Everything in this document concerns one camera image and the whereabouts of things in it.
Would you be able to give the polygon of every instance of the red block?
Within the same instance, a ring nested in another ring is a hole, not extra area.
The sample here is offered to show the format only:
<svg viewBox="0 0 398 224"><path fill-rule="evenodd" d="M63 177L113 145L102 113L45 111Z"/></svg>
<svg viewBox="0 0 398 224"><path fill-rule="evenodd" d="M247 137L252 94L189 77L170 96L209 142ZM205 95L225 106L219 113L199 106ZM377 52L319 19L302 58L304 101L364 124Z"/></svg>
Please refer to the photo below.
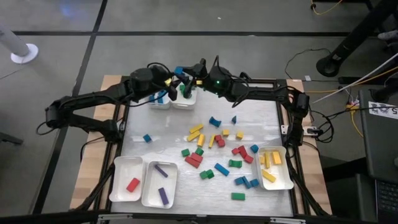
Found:
<svg viewBox="0 0 398 224"><path fill-rule="evenodd" d="M192 159L192 158L189 157L189 156L187 156L187 157L185 158L185 161L186 161L187 163L193 165L193 166L196 167L196 168L198 168L199 165L200 165L200 162L198 162L198 161Z"/></svg>
<svg viewBox="0 0 398 224"><path fill-rule="evenodd" d="M246 156L248 155L248 153L246 152L246 149L244 148L244 146L239 146L238 147L239 152L241 153L242 158L246 158Z"/></svg>
<svg viewBox="0 0 398 224"><path fill-rule="evenodd" d="M224 146L225 146L225 141L224 141L224 139L219 140L219 141L217 142L217 144L218 144L218 147L224 147Z"/></svg>
<svg viewBox="0 0 398 224"><path fill-rule="evenodd" d="M133 178L130 182L130 184L126 187L126 189L130 192L133 192L134 189L136 189L136 187L139 184L139 180L137 178Z"/></svg>
<svg viewBox="0 0 398 224"><path fill-rule="evenodd" d="M244 160L248 163L252 163L253 162L253 157L246 155L246 157L244 158Z"/></svg>
<svg viewBox="0 0 398 224"><path fill-rule="evenodd" d="M239 149L237 149L237 148L232 149L232 154L236 155L238 153L239 153Z"/></svg>
<svg viewBox="0 0 398 224"><path fill-rule="evenodd" d="M218 142L219 140L223 140L223 137L221 137L221 135L218 134L218 135L216 135L216 136L214 137L214 139L216 140L216 142Z"/></svg>
<svg viewBox="0 0 398 224"><path fill-rule="evenodd" d="M194 153L194 152L191 154L191 158L194 159L194 160L196 160L196 161L198 161L198 162L201 162L202 159L203 159L202 156L199 156L198 154L196 154L196 153Z"/></svg>

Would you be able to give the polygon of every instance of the plastic container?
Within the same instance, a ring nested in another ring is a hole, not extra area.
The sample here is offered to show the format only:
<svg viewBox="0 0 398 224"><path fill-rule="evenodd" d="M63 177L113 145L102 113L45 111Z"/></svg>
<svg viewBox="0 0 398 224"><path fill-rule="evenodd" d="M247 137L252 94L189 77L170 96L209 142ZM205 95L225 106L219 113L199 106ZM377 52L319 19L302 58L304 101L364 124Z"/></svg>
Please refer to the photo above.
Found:
<svg viewBox="0 0 398 224"><path fill-rule="evenodd" d="M168 177L164 177L157 169L158 165ZM148 164L147 175L145 177L144 192L141 202L144 206L155 208L171 208L174 203L175 187L177 185L177 165L172 162L152 161ZM159 189L164 188L169 203L163 205Z"/></svg>
<svg viewBox="0 0 398 224"><path fill-rule="evenodd" d="M280 155L280 159L282 161L281 165L274 165L272 163L272 154L271 152L278 151ZM270 153L271 159L271 167L266 169L264 164L260 164L260 156L265 156L265 152ZM294 184L289 177L289 170L286 164L286 148L283 146L274 146L274 147L261 147L259 151L256 153L256 167L257 173L259 176L260 186L263 189L267 190L285 190L285 189L292 189ZM261 170L264 169L274 177L276 180L274 183L267 180L265 177L262 176Z"/></svg>
<svg viewBox="0 0 398 224"><path fill-rule="evenodd" d="M112 192L109 199L112 202L135 202L141 198L142 186L144 185L144 163L141 157L120 156L114 160L115 170ZM140 183L133 192L126 187L133 178L139 179Z"/></svg>
<svg viewBox="0 0 398 224"><path fill-rule="evenodd" d="M195 103L197 102L197 95L198 95L198 87L193 89L191 91L191 97L189 99L184 98L180 91L180 85L183 85L180 83L177 89L177 99L175 101L172 101L172 105L174 108L177 109L183 109L183 110L192 110L195 107Z"/></svg>

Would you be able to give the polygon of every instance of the metal table surface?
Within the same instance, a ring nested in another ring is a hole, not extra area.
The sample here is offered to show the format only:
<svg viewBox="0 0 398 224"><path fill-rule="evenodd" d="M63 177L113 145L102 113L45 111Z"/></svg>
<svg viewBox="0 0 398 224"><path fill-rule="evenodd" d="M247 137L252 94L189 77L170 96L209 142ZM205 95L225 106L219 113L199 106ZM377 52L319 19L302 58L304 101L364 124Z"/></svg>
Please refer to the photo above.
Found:
<svg viewBox="0 0 398 224"><path fill-rule="evenodd" d="M229 159L242 160L240 155L232 155L231 150L244 144L253 156L249 146L281 146L279 121L276 103L273 101L246 100L232 108L232 103L224 98L199 89L194 110L157 110L148 105L131 108L126 124L122 156L141 156L146 163L150 161L174 162L178 166L178 179L174 205L170 209L145 207L141 200L136 202L114 202L112 212L128 213L166 213L190 215L239 215L239 216L280 216L292 217L292 206L288 190L264 190L260 187L246 189L235 185L234 179L245 175L248 180L257 178L255 162L243 162L242 168L228 167ZM231 118L237 116L236 125ZM210 117L222 120L215 128L209 124ZM203 123L205 145L203 161L196 169L181 155L181 150L189 148L193 152L197 142L187 142L189 129ZM221 134L229 129L229 137L224 148L216 143L211 149L208 143L211 134ZM242 141L235 140L237 131L244 132ZM152 142L146 143L143 135L149 134ZM227 177L214 169L216 163L226 167ZM199 173L212 169L215 177L201 180ZM231 200L231 192L246 194L245 201Z"/></svg>

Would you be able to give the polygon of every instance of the white base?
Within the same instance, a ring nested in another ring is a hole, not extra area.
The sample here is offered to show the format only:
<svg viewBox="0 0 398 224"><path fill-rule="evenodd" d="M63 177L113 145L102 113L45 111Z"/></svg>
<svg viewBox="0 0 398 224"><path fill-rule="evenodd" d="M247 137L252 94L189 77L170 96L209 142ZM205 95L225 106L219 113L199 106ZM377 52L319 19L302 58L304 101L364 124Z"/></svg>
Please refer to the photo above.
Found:
<svg viewBox="0 0 398 224"><path fill-rule="evenodd" d="M20 57L15 54L11 54L11 60L17 64L23 65L25 63L31 62L33 59L37 57L39 54L39 49L34 44L26 44L29 48L29 53L23 57Z"/></svg>

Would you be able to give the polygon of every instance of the purple block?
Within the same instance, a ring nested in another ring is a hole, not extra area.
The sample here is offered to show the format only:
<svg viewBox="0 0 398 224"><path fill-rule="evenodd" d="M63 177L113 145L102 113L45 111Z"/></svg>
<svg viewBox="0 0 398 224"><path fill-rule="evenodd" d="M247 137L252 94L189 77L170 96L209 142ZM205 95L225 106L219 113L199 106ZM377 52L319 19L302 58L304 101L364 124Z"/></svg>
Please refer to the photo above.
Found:
<svg viewBox="0 0 398 224"><path fill-rule="evenodd" d="M157 169L157 171L159 171L164 177L168 177L169 176L158 165L155 165L155 169Z"/></svg>
<svg viewBox="0 0 398 224"><path fill-rule="evenodd" d="M164 191L164 188L162 187L159 189L160 197L162 198L163 205L167 205L169 203L169 200L167 199L166 192Z"/></svg>

